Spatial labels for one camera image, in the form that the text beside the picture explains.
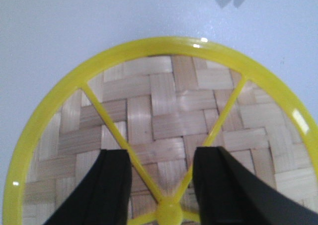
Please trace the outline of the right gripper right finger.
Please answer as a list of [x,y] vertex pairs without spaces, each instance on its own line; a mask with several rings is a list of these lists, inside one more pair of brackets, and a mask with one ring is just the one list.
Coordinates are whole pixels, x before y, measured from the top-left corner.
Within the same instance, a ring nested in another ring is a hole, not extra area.
[[193,184],[203,225],[316,225],[317,213],[277,192],[223,147],[198,147]]

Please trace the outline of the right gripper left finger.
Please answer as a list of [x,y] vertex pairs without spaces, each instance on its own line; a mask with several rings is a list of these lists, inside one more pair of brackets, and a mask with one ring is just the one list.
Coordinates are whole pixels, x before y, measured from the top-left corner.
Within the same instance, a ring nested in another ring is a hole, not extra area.
[[101,150],[84,179],[47,225],[125,225],[132,186],[126,150]]

